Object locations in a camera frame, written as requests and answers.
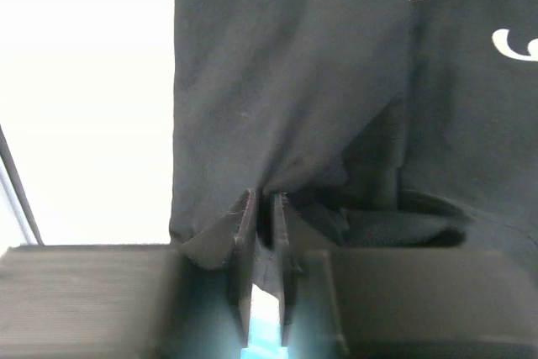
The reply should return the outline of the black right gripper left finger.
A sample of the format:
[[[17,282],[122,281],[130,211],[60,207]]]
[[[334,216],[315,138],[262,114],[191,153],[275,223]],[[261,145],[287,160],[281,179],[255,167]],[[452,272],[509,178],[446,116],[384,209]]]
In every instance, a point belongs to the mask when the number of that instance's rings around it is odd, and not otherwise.
[[[4,358],[237,358],[256,193],[184,245],[22,245],[1,258]]]

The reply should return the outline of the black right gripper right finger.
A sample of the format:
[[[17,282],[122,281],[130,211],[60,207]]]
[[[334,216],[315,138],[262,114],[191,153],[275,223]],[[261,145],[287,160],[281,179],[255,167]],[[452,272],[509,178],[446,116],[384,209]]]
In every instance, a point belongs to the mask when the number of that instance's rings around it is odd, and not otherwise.
[[[496,251],[341,249],[272,200],[291,358],[534,358],[537,289]]]

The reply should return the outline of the black printed t-shirt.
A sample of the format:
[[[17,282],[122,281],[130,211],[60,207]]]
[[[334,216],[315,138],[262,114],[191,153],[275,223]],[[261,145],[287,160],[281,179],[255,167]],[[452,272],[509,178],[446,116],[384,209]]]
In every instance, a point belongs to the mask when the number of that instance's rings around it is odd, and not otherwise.
[[[247,190],[340,247],[537,272],[537,0],[175,0],[170,234]]]

